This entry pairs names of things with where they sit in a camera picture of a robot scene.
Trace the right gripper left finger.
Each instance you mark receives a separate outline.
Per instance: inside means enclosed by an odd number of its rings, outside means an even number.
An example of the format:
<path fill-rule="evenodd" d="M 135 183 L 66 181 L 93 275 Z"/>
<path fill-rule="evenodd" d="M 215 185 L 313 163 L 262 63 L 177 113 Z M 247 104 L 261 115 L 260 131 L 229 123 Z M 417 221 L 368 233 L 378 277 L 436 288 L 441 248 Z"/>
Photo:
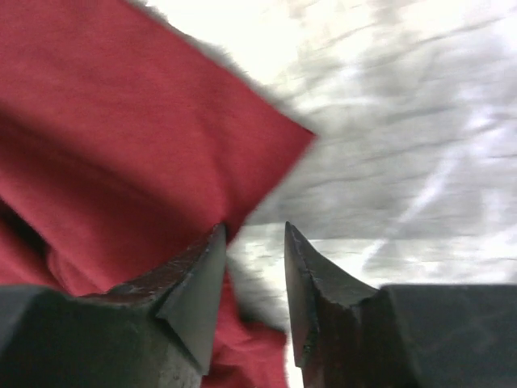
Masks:
<path fill-rule="evenodd" d="M 225 228 L 217 225 L 182 254 L 104 294 L 2 287 L 2 386 L 200 386 L 211 364 L 225 260 Z"/>

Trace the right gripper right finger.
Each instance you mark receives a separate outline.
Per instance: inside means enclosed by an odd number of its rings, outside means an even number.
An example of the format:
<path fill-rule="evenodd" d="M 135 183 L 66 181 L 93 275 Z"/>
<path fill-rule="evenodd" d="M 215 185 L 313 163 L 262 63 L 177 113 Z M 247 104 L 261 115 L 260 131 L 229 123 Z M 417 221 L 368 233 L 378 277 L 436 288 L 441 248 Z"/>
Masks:
<path fill-rule="evenodd" d="M 296 366 L 307 387 L 513 387 L 514 285 L 375 289 L 285 226 Z"/>

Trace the dark red t shirt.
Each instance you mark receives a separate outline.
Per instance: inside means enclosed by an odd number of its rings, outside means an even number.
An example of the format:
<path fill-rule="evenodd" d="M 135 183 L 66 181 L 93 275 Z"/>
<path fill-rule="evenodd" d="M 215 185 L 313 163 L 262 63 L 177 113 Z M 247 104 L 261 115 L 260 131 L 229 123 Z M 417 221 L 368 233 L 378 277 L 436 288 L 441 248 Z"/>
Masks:
<path fill-rule="evenodd" d="M 104 294 L 223 225 L 226 247 L 313 134 L 126 1 L 1 4 L 1 289 Z M 225 265 L 198 387 L 283 387 Z"/>

